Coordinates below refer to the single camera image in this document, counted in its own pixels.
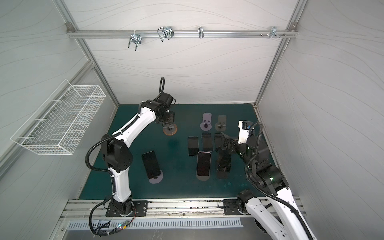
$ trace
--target white wire basket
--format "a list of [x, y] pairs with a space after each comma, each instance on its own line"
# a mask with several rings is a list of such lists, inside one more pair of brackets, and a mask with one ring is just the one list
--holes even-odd
[[65, 80], [11, 140], [38, 155], [72, 155], [104, 99], [98, 85]]

